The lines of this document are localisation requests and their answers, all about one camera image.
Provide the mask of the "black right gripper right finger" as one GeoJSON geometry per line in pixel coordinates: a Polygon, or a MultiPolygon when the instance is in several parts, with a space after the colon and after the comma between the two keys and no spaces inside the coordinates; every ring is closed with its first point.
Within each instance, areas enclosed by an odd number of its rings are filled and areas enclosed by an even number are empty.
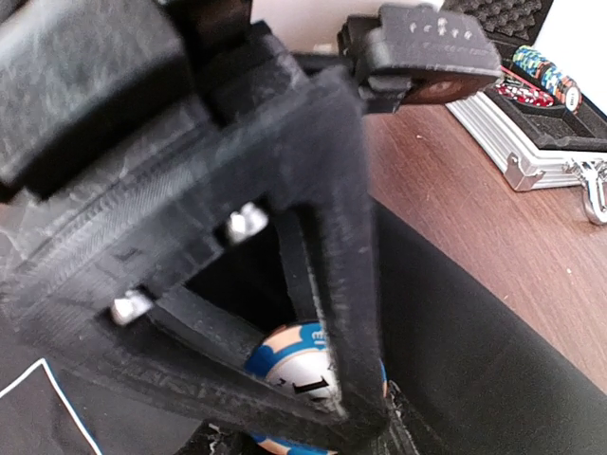
{"type": "Polygon", "coordinates": [[[424,421],[396,383],[388,384],[389,425],[374,441],[381,455],[440,455],[449,448],[424,421]]]}

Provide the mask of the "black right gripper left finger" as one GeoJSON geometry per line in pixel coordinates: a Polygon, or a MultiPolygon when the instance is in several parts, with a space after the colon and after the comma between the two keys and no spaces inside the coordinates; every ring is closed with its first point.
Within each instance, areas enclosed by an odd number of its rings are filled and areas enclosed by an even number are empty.
{"type": "Polygon", "coordinates": [[[328,336],[340,401],[331,413],[273,392],[273,427],[383,427],[387,422],[380,369],[374,263],[374,214],[367,190],[273,190],[270,206],[294,211],[303,234],[312,304],[328,336]]]}

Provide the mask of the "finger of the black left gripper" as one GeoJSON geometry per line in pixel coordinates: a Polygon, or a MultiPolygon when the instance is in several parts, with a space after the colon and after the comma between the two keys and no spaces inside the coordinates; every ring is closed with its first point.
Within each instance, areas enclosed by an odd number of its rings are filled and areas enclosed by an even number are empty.
{"type": "Polygon", "coordinates": [[[203,422],[175,455],[236,455],[244,444],[243,433],[203,422]]]}
{"type": "Polygon", "coordinates": [[[270,394],[292,397],[246,371],[260,336],[242,320],[177,286],[132,328],[121,328],[109,317],[115,291],[101,291],[91,300],[42,283],[15,284],[14,329],[78,377],[116,393],[244,432],[294,433],[269,423],[270,394]]]}

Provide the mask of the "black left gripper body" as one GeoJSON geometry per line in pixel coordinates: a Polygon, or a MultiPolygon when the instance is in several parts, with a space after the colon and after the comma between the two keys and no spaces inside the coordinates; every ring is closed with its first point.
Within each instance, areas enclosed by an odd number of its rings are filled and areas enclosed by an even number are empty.
{"type": "Polygon", "coordinates": [[[308,76],[262,30],[193,66],[205,50],[154,1],[28,1],[2,24],[1,196],[17,206],[1,312],[15,333],[15,284],[203,300],[191,284],[243,205],[367,190],[343,67],[308,76]]]}

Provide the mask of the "poker chip pile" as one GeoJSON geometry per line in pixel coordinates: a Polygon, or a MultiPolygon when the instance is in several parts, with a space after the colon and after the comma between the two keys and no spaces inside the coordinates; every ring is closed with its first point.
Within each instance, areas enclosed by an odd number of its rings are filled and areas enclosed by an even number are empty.
{"type": "Polygon", "coordinates": [[[293,323],[271,333],[251,353],[245,369],[273,390],[311,407],[308,422],[284,430],[252,432],[272,454],[333,454],[361,446],[387,424],[388,378],[377,326],[329,321],[293,323]]]}

